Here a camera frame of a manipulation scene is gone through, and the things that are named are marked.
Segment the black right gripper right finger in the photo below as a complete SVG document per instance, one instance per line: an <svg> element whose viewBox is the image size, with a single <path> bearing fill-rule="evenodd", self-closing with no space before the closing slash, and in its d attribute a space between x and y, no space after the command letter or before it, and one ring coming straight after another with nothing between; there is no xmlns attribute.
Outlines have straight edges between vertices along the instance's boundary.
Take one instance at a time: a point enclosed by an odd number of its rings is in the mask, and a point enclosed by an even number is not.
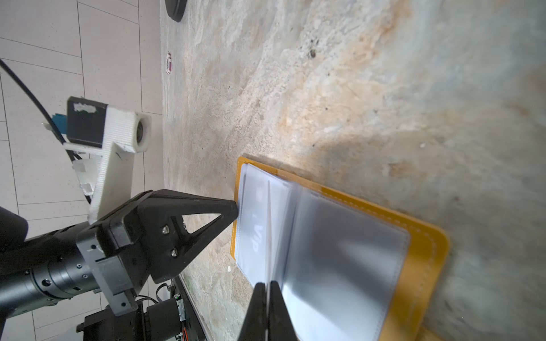
<svg viewBox="0 0 546 341"><path fill-rule="evenodd" d="M267 339L298 341L280 285L276 281L271 281L269 288Z"/></svg>

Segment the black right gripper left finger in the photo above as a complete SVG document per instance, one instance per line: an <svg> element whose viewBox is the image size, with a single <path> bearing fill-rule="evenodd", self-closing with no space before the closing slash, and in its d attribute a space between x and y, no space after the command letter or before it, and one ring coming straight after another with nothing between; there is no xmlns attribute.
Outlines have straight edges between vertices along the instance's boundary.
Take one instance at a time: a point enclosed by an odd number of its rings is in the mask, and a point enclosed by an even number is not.
<svg viewBox="0 0 546 341"><path fill-rule="evenodd" d="M266 341L267 289L264 283L254 287L238 341Z"/></svg>

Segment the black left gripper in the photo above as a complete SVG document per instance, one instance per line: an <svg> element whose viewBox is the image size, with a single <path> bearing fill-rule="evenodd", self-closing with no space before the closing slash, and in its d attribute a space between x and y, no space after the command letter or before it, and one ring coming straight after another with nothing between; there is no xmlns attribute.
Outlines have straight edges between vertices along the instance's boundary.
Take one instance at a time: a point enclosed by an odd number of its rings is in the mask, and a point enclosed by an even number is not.
<svg viewBox="0 0 546 341"><path fill-rule="evenodd" d="M217 214L194 232L184 218ZM116 316L136 311L149 274L156 284L177 277L237 220L234 200L173 190L146 191L78 233L76 245Z"/></svg>

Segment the yellow leather card holder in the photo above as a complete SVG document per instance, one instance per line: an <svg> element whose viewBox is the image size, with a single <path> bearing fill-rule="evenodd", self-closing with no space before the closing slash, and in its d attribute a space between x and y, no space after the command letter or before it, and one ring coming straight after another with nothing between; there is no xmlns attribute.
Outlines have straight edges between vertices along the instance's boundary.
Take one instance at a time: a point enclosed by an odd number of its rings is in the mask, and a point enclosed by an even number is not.
<svg viewBox="0 0 546 341"><path fill-rule="evenodd" d="M269 178L272 275L300 340L435 340L423 320L450 250L441 228L240 157Z"/></svg>

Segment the black VIP card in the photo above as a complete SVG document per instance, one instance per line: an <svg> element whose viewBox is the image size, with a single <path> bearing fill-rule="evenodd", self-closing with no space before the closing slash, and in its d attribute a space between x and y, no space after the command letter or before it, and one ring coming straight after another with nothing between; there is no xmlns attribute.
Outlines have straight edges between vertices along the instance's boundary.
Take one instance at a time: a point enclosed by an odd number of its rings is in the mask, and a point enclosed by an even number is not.
<svg viewBox="0 0 546 341"><path fill-rule="evenodd" d="M271 211L271 187L270 182L267 182L267 242L266 242L266 255L265 255L265 261L266 261L266 272L265 272L265 288L266 293L269 294L270 292L270 281L271 281L271 275L272 275L272 211Z"/></svg>
<svg viewBox="0 0 546 341"><path fill-rule="evenodd" d="M265 282L267 182L262 170L245 164L240 175L235 259L251 285Z"/></svg>

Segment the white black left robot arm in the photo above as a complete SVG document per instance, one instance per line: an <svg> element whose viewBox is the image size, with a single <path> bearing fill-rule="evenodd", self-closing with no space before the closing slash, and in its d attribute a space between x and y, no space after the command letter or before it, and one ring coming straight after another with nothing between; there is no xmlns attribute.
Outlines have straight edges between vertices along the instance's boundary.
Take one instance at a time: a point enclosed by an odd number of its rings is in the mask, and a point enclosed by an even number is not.
<svg viewBox="0 0 546 341"><path fill-rule="evenodd" d="M176 278L238 216L233 200L149 190L95 223L28 238L1 211L1 319L100 291L112 312L136 311L147 281Z"/></svg>

